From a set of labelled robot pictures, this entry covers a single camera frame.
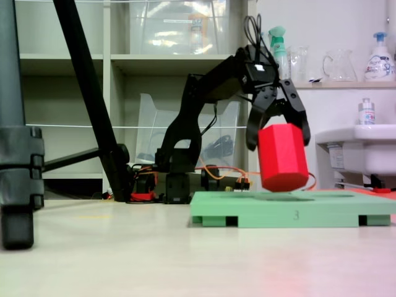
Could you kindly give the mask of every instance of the robotic arm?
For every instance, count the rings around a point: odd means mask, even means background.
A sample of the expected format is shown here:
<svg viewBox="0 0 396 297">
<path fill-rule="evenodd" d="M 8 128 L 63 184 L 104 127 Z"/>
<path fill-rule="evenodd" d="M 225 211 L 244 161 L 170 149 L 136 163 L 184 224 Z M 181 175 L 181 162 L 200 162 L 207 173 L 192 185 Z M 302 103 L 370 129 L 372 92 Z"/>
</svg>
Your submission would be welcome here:
<svg viewBox="0 0 396 297">
<path fill-rule="evenodd" d="M 167 129 L 162 147 L 155 154 L 157 171 L 169 173 L 166 177 L 166 196 L 171 200 L 168 203 L 180 203 L 180 197 L 189 195 L 186 173 L 195 171 L 199 159 L 202 136 L 198 116 L 206 103 L 229 99 L 240 91 L 252 95 L 246 129 L 249 150 L 256 149 L 259 131 L 269 119 L 280 115 L 285 117 L 287 123 L 301 130 L 304 145 L 309 143 L 311 134 L 307 116 L 295 86 L 291 80 L 280 80 L 278 66 L 260 36 L 256 20 L 247 17 L 245 22 L 249 25 L 252 20 L 256 26 L 256 42 L 250 38 L 251 45 L 239 48 L 234 56 L 206 75 L 188 75 L 180 112 Z M 284 98 L 277 99 L 278 89 L 282 90 Z M 190 140 L 189 148 L 175 148 L 180 140 Z"/>
</svg>

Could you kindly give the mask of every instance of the red hexagonal block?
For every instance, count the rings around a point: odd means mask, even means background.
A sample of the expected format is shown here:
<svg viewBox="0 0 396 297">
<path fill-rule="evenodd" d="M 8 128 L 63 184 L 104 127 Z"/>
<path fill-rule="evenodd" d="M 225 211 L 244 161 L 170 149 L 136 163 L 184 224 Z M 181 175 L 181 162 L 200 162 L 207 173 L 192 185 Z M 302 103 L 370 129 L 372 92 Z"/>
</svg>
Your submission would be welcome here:
<svg viewBox="0 0 396 297">
<path fill-rule="evenodd" d="M 277 124 L 262 129 L 257 148 L 263 188 L 285 192 L 306 185 L 309 173 L 300 128 Z"/>
</svg>

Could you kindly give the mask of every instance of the camera stand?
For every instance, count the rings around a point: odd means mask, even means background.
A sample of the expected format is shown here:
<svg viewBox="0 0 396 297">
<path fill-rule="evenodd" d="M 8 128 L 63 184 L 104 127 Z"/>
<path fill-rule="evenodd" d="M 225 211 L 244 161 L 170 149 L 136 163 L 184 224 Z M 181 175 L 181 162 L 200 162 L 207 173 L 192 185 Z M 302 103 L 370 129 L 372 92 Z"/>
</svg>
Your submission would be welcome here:
<svg viewBox="0 0 396 297">
<path fill-rule="evenodd" d="M 115 200 L 124 202 L 131 195 L 129 154 L 116 142 L 75 2 L 53 2 L 98 148 L 44 164 L 41 130 L 25 125 L 15 3 L 0 1 L 0 208 L 5 249 L 33 245 L 33 211 L 44 206 L 42 172 L 99 157 Z"/>
</svg>

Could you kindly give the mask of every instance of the sink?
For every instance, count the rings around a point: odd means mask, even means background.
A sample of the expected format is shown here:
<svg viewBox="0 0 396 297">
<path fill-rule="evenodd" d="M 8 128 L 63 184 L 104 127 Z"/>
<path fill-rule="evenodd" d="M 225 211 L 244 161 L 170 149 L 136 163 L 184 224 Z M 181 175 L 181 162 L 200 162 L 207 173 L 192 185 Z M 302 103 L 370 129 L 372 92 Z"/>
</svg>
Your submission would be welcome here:
<svg viewBox="0 0 396 297">
<path fill-rule="evenodd" d="M 396 175 L 396 125 L 353 126 L 316 134 L 332 168 L 362 174 Z"/>
</svg>

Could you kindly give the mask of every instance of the white floor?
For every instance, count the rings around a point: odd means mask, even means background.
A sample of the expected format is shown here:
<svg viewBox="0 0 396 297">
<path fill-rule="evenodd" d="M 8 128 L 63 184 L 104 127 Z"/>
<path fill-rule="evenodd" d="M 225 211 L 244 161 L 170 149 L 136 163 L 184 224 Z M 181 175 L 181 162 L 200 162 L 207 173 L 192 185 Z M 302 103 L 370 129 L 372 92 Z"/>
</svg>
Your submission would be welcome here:
<svg viewBox="0 0 396 297">
<path fill-rule="evenodd" d="M 188 205 L 54 200 L 30 251 L 0 251 L 1 297 L 395 297 L 396 224 L 198 228 Z"/>
</svg>

